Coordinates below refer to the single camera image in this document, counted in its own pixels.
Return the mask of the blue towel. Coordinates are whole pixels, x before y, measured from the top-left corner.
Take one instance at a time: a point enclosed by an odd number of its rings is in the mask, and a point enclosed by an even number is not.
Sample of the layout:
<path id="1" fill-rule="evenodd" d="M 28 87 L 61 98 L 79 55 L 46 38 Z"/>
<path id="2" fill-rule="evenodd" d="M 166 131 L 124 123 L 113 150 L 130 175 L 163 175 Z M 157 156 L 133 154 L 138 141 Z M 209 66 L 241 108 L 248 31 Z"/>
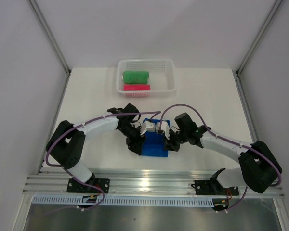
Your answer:
<path id="1" fill-rule="evenodd" d="M 143 122 L 146 120 L 149 120 L 155 124 L 159 122 L 157 119 L 150 120 L 149 118 L 145 118 Z M 144 136 L 145 142 L 142 145 L 141 156 L 168 157 L 168 151 L 163 149 L 163 134 L 158 134 L 157 132 L 146 132 Z"/>

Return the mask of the pink towel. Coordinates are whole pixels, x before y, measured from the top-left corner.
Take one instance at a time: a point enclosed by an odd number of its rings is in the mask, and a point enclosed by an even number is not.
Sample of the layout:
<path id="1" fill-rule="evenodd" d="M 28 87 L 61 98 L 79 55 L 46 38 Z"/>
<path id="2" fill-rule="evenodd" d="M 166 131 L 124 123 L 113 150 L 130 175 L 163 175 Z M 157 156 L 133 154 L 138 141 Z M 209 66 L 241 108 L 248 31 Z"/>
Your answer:
<path id="1" fill-rule="evenodd" d="M 149 84 L 124 84 L 124 91 L 148 91 L 151 90 Z"/>

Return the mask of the green towel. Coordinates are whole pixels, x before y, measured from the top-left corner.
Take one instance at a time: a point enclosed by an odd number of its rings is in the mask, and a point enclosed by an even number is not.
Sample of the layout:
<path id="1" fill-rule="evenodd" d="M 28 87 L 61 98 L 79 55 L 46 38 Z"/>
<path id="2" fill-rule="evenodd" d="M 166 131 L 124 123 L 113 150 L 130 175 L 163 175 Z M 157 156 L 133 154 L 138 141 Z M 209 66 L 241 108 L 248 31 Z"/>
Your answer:
<path id="1" fill-rule="evenodd" d="M 125 71 L 123 81 L 126 84 L 147 84 L 149 72 L 147 71 Z"/>

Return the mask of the white plastic basket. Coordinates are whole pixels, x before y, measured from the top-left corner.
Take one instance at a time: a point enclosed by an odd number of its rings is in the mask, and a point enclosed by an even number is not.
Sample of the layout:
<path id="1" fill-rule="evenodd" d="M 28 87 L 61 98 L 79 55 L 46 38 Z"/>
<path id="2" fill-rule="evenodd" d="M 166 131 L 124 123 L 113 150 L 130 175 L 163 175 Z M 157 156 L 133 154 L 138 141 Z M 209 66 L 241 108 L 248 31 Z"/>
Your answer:
<path id="1" fill-rule="evenodd" d="M 116 90 L 127 98 L 169 97 L 176 92 L 174 63 L 167 58 L 121 60 Z"/>

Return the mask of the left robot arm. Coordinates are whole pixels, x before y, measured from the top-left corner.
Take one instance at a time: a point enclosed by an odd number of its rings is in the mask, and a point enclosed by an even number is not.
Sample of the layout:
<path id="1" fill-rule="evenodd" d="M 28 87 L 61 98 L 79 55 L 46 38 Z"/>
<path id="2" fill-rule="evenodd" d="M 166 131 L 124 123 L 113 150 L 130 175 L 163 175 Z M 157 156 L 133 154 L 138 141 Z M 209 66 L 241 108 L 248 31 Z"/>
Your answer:
<path id="1" fill-rule="evenodd" d="M 46 146 L 45 161 L 48 164 L 48 157 L 51 156 L 58 166 L 78 182 L 83 192 L 91 192 L 95 187 L 95 175 L 81 160 L 85 141 L 104 132 L 119 130 L 126 137 L 128 149 L 141 155 L 145 135 L 133 125 L 136 122 L 134 118 L 141 115 L 134 105 L 128 104 L 125 108 L 110 108 L 103 116 L 78 125 L 64 120 Z"/>

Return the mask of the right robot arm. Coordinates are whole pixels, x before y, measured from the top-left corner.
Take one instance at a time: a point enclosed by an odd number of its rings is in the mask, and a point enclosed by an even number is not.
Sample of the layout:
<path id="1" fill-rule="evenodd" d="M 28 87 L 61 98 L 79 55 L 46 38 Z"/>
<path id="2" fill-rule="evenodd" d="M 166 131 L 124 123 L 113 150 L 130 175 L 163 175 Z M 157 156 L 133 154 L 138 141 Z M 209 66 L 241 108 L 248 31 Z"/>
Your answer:
<path id="1" fill-rule="evenodd" d="M 248 143 L 221 136 L 208 126 L 197 126 L 187 113 L 176 116 L 175 122 L 178 131 L 162 123 L 160 133 L 165 151 L 177 152 L 182 144 L 189 143 L 218 152 L 239 164 L 238 168 L 221 168 L 210 177 L 210 188 L 215 194 L 237 186 L 263 193 L 277 185 L 275 180 L 281 180 L 282 168 L 264 142 Z"/>

